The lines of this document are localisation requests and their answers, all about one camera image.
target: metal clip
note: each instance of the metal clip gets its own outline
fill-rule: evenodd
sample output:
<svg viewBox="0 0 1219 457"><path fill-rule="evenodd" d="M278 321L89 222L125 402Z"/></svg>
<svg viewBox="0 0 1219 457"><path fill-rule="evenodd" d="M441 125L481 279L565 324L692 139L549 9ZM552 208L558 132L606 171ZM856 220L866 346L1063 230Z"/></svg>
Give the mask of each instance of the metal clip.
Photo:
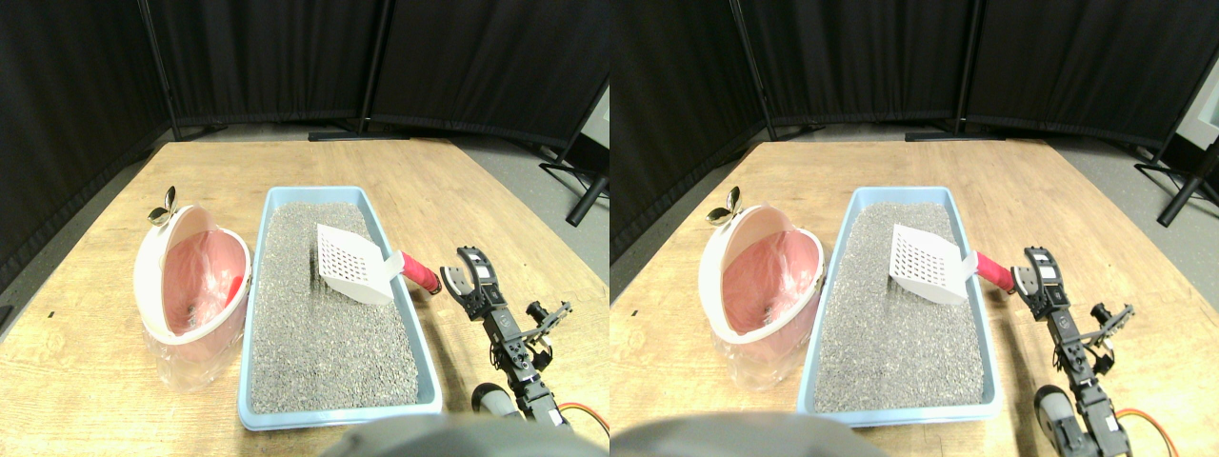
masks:
<svg viewBox="0 0 1219 457"><path fill-rule="evenodd" d="M165 206L152 208L152 212L149 213L149 223L156 227L165 225L173 217L174 211L178 211L178 200L171 185L169 190L165 193Z"/></svg>
<svg viewBox="0 0 1219 457"><path fill-rule="evenodd" d="M728 207L727 208L714 208L707 213L705 218L712 225L719 227L727 224L736 214L741 213L741 188L734 186L733 190L728 191Z"/></svg>

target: litter box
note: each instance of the litter box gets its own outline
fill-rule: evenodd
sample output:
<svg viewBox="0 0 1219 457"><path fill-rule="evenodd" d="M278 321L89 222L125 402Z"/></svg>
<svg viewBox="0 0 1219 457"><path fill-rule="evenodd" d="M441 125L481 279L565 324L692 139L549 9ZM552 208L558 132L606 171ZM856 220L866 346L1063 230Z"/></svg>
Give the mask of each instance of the litter box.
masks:
<svg viewBox="0 0 1219 457"><path fill-rule="evenodd" d="M805 360L805 374L800 380L800 396L796 400L796 412L824 417L850 427L981 420L998 416L998 368L996 368L995 345L991 342L990 325L986 319L986 303L983 300L983 291L981 286L978 285L976 275L969 278L965 284L965 291L969 295L969 307L973 310L974 325L978 330L978 347L981 350L983 399L980 403L834 413L817 413L814 411L817 370L820 363L822 324L825 317L825 303L834 295L834 280L837 277L839 262L841 262L842 253L846 250L846 241L851 236L851 227L855 224L856 216L868 205L886 201L895 204L931 202L942 205L948 212L948 223L952 227L952 234L961 240L961 245L958 246L961 256L964 257L969 253L969 241L965 239L965 230L961 224L961 213L957 212L957 204L952 200L952 193L947 188L856 189L855 194L851 195L851 204L846 208L846 216L842 218L842 228L839 230L837 240L834 243L834 256L830 258L829 275L825 278L825 289L822 290L822 300L817 307L817 318L813 321L813 333L808 342L808 356Z"/></svg>
<svg viewBox="0 0 1219 457"><path fill-rule="evenodd" d="M397 306L402 316L402 324L406 328L406 338L414 353L414 363L419 372L418 402L414 405L378 406L346 409L323 411L299 411L285 413L258 414L252 411L250 400L250 362L254 344L254 325L258 319L258 268L262 264L262 246L267 236L267 224L275 208L290 202L306 204L330 204L347 202L360 207L368 224L368 234L373 243L380 246L382 255L391 253L389 243L385 240L385 232L382 230L380 221L373 212L368 202L368 195L363 189L356 186L313 186L313 188L272 188L267 193L267 202L262 207L262 223L258 224L257 252L254 256L254 280L250 290L250 303L245 316L245 339L241 346L241 380L238 389L238 416L241 425L246 429L279 430L306 427L328 427L358 424L391 416L403 414L438 414L441 408L440 380L436 378L436 366L432 362L432 352L428 351L428 341L423 339L423 329L419 327L419 317L414 313L414 303L407 292L402 277L394 278L390 289L394 292L394 305Z"/></svg>

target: black backdrop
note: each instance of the black backdrop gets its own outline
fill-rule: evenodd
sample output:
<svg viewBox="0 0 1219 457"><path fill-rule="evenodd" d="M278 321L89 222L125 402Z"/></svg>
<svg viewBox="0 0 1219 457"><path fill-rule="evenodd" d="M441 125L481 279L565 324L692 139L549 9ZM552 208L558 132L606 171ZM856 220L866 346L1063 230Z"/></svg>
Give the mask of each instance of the black backdrop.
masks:
<svg viewBox="0 0 1219 457"><path fill-rule="evenodd" d="M169 117L134 2L0 2L0 67L4 290Z"/></svg>
<svg viewBox="0 0 1219 457"><path fill-rule="evenodd" d="M1163 147L1217 30L1214 0L987 0L965 117Z"/></svg>
<svg viewBox="0 0 1219 457"><path fill-rule="evenodd" d="M970 0L741 0L772 122L942 119Z"/></svg>
<svg viewBox="0 0 1219 457"><path fill-rule="evenodd" d="M179 126L358 117L377 1L150 0L149 9Z"/></svg>
<svg viewBox="0 0 1219 457"><path fill-rule="evenodd" d="M727 1L613 2L610 255L764 126Z"/></svg>
<svg viewBox="0 0 1219 457"><path fill-rule="evenodd" d="M566 147L610 77L608 4L399 0L371 117Z"/></svg>

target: gray cat litter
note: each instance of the gray cat litter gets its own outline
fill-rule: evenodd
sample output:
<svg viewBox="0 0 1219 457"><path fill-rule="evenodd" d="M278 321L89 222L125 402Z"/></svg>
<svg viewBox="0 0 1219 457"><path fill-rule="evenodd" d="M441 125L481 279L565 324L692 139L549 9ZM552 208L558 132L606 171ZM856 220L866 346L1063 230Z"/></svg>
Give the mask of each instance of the gray cat litter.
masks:
<svg viewBox="0 0 1219 457"><path fill-rule="evenodd" d="M859 212L825 303L816 412L983 401L970 305L939 305L889 278L895 223L959 243L941 205L879 202Z"/></svg>
<svg viewBox="0 0 1219 457"><path fill-rule="evenodd" d="M317 273L317 224L369 239L352 204L280 206L258 271L250 399L255 413L416 403L414 355L397 307L362 305Z"/></svg>

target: wooden table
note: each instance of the wooden table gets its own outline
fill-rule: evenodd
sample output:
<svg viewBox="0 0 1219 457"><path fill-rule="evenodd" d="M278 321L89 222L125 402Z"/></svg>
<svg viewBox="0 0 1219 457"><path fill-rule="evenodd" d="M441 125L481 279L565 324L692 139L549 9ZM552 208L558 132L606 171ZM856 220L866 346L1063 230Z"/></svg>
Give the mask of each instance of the wooden table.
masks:
<svg viewBox="0 0 1219 457"><path fill-rule="evenodd" d="M316 455L345 427L247 431L236 416L240 361L212 385L176 394L144 346L132 268L151 227L149 211L176 185L180 205L202 204L251 249L267 190L275 185L358 185L395 249L424 264L461 266L474 245L495 263L522 325L541 300L573 313L551 335L556 360L544 379L558 401L607 407L608 290L533 212L447 141L182 143L166 145L89 228L0 342L0 455ZM482 325L442 292L416 302L447 411L468 411L480 383L505 384L488 362ZM573 427L603 431L581 414Z"/></svg>
<svg viewBox="0 0 1219 457"><path fill-rule="evenodd" d="M1182 455L1219 448L1219 317L1134 223L1040 141L774 143L758 146L691 213L611 310L606 419L614 430L712 411L795 411L801 368L774 389L750 392L728 378L698 302L697 269L712 227L702 221L734 185L833 249L851 193L863 185L952 190L972 247L1001 264L1026 264L1045 246L1062 266L1076 322L1095 328L1096 302L1135 305L1115 338L1117 366L1101 381L1118 408L1141 408ZM857 430L894 456L1053 455L1032 409L1043 384L1067 385L1053 344L1017 297L984 284L1003 407L981 422ZM1154 429L1123 419L1140 456L1165 455Z"/></svg>

